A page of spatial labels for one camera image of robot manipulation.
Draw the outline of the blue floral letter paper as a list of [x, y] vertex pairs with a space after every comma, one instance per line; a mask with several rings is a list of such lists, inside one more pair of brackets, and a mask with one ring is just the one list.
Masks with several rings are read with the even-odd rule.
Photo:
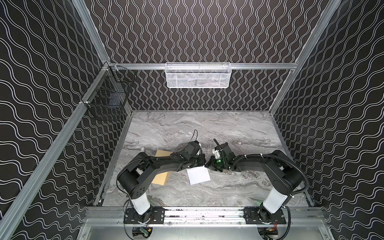
[[211, 180], [209, 171], [205, 167], [187, 169], [190, 185], [197, 185]]

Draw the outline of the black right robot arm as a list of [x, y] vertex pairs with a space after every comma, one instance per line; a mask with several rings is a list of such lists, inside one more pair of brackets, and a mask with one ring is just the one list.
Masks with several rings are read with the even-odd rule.
[[304, 172], [282, 151], [271, 154], [235, 155], [228, 143], [216, 147], [206, 168], [222, 172], [264, 172], [272, 184], [267, 198], [262, 202], [261, 214], [273, 215], [293, 198], [294, 195], [307, 191], [308, 178]]

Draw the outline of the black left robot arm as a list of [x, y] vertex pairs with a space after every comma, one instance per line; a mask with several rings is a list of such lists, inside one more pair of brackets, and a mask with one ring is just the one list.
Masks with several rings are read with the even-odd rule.
[[178, 152], [165, 157], [153, 157], [139, 153], [117, 176], [117, 182], [123, 187], [134, 210], [140, 216], [151, 208], [146, 191], [158, 174], [180, 172], [185, 169], [205, 165], [205, 154], [198, 141], [189, 142]]

